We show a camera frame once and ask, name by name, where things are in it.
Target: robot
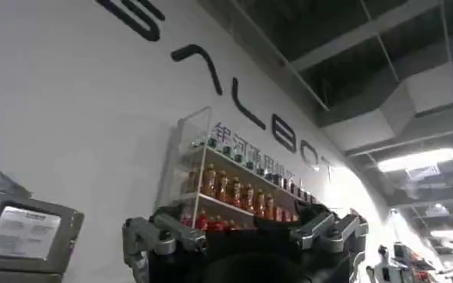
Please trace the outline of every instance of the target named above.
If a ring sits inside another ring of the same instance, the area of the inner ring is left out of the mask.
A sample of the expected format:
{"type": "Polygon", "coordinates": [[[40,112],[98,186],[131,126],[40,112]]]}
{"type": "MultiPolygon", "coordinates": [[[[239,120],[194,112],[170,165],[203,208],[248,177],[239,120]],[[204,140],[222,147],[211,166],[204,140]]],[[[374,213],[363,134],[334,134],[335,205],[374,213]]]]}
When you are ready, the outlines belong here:
{"type": "Polygon", "coordinates": [[[406,266],[390,258],[388,249],[381,245],[378,248],[381,261],[375,267],[367,267],[366,271],[371,283],[406,283],[413,282],[411,270],[406,266]]]}
{"type": "Polygon", "coordinates": [[[180,205],[122,226],[124,262],[137,283],[353,282],[368,223],[324,205],[297,204],[300,220],[255,218],[256,229],[201,231],[183,225],[180,205]]]}

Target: metal pipe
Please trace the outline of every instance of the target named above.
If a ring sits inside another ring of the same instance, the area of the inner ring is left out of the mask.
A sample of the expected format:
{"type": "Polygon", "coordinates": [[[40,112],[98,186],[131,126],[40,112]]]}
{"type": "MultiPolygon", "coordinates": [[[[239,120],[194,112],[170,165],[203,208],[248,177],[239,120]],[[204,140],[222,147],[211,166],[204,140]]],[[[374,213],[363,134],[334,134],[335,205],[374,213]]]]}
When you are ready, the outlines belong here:
{"type": "Polygon", "coordinates": [[[395,67],[394,67],[394,65],[392,64],[392,61],[391,61],[391,59],[390,59],[390,56],[388,55],[387,48],[385,47],[385,45],[383,44],[383,41],[381,40],[380,34],[378,33],[378,31],[377,31],[376,28],[375,28],[375,25],[373,24],[373,19],[371,18],[370,11],[369,11],[368,8],[366,7],[366,4],[365,4],[365,1],[364,1],[364,0],[360,0],[360,3],[361,3],[361,6],[363,7],[363,10],[365,10],[366,18],[368,19],[368,23],[371,25],[371,29],[372,29],[373,32],[375,33],[375,37],[377,38],[378,43],[379,43],[380,46],[381,46],[381,50],[382,50],[383,53],[385,54],[385,58],[387,59],[388,66],[390,67],[390,69],[391,69],[391,71],[392,71],[392,74],[394,75],[395,81],[396,81],[397,83],[399,83],[400,80],[399,80],[399,78],[398,78],[398,76],[397,76],[397,72],[395,71],[395,67]]]}
{"type": "Polygon", "coordinates": [[[453,198],[441,199],[441,200],[437,200],[437,201],[420,201],[420,202],[412,202],[409,204],[393,205],[391,208],[413,208],[413,207],[429,206],[429,205],[434,205],[437,202],[439,202],[443,205],[450,204],[450,203],[453,203],[453,198]]]}
{"type": "Polygon", "coordinates": [[[451,217],[453,218],[453,213],[452,214],[449,214],[449,215],[439,215],[439,216],[421,216],[421,218],[440,218],[440,217],[451,217]]]}
{"type": "Polygon", "coordinates": [[[421,217],[421,216],[419,215],[418,211],[416,210],[416,208],[415,208],[414,206],[412,207],[412,210],[413,210],[414,213],[418,216],[419,220],[421,220],[421,222],[423,222],[423,224],[425,225],[426,229],[427,229],[428,231],[430,231],[431,229],[429,228],[428,223],[426,223],[426,221],[423,219],[423,217],[421,217]]]}
{"type": "Polygon", "coordinates": [[[366,154],[372,153],[372,152],[382,151],[382,150],[389,149],[389,148],[397,148],[399,146],[410,145],[410,144],[414,144],[416,142],[423,142],[423,141],[427,141],[427,140],[430,140],[433,138],[441,138],[441,137],[445,137],[447,135],[453,135],[453,131],[442,132],[439,134],[429,135],[429,136],[421,137],[421,138],[414,138],[414,139],[411,139],[408,141],[397,142],[392,145],[383,145],[383,146],[380,146],[377,148],[372,148],[372,149],[368,149],[368,150],[364,150],[364,151],[360,151],[360,152],[356,152],[356,153],[351,153],[346,156],[355,157],[355,156],[359,156],[359,155],[366,155],[366,154]]]}
{"type": "Polygon", "coordinates": [[[453,58],[451,56],[450,38],[448,37],[448,24],[445,16],[445,2],[440,0],[440,16],[441,23],[443,25],[443,33],[445,35],[445,49],[447,51],[448,64],[450,65],[450,73],[453,79],[453,58]]]}
{"type": "Polygon", "coordinates": [[[254,28],[254,30],[260,35],[260,37],[269,45],[269,47],[275,52],[275,54],[281,59],[286,68],[301,82],[301,84],[310,92],[314,99],[323,107],[324,110],[328,111],[328,106],[318,97],[313,88],[305,82],[305,80],[300,76],[298,71],[291,65],[291,62],[277,49],[274,43],[264,34],[264,32],[255,24],[255,21],[250,18],[250,15],[239,5],[237,0],[230,0],[236,10],[247,20],[247,22],[254,28]]]}

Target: white label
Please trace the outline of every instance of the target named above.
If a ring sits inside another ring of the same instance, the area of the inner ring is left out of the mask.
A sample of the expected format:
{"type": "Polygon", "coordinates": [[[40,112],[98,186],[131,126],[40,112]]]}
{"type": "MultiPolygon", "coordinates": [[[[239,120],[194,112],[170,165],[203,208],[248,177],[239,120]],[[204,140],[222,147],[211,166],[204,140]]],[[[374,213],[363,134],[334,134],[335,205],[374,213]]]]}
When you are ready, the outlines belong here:
{"type": "Polygon", "coordinates": [[[0,217],[0,255],[47,258],[61,218],[7,206],[0,217]]]}

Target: ceiling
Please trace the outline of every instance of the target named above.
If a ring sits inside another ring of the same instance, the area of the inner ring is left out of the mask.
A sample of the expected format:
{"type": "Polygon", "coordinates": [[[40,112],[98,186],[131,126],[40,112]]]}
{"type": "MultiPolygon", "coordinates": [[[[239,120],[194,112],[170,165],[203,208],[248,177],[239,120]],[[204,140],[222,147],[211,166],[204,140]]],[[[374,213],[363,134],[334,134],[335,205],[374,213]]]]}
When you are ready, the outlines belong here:
{"type": "Polygon", "coordinates": [[[424,237],[453,228],[453,161],[420,179],[376,167],[453,148],[453,0],[202,4],[424,237]],[[427,213],[436,204],[448,214],[427,213]]]}

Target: ceiling light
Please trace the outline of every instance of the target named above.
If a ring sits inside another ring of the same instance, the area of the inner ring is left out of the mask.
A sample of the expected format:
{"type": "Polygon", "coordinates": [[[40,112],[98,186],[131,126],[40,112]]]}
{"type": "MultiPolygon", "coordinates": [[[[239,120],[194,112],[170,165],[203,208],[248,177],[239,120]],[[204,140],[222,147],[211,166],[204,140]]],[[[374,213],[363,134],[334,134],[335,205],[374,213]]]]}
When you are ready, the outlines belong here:
{"type": "Polygon", "coordinates": [[[378,169],[382,172],[411,170],[436,165],[452,159],[453,148],[440,148],[380,161],[378,169]]]}
{"type": "Polygon", "coordinates": [[[431,236],[436,238],[453,238],[453,230],[434,230],[431,236]]]}

